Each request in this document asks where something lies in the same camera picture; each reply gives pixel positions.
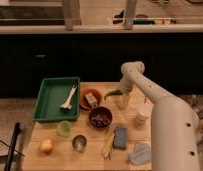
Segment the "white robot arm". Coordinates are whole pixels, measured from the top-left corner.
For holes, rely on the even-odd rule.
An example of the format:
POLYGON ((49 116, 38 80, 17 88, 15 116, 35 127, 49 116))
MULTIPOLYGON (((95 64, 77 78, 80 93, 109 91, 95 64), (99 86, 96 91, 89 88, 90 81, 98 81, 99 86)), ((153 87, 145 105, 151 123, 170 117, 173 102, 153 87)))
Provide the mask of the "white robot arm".
POLYGON ((136 85, 153 103, 151 114, 152 171, 200 171, 196 143, 199 117, 191 106, 143 75, 141 61, 121 65, 120 89, 136 85))

